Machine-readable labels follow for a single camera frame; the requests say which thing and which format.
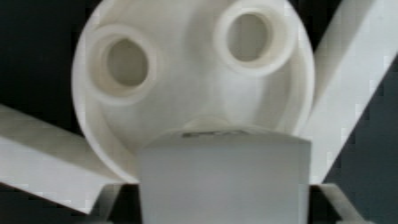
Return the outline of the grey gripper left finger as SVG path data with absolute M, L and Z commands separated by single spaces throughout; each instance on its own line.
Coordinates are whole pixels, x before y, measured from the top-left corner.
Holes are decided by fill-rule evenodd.
M 120 184 L 110 184 L 103 187 L 87 215 L 88 224 L 120 224 L 124 222 L 122 210 L 117 207 L 120 188 Z

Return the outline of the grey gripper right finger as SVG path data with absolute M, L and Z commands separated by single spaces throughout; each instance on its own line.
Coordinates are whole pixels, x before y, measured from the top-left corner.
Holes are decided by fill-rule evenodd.
M 371 224 L 335 184 L 311 186 L 311 224 Z

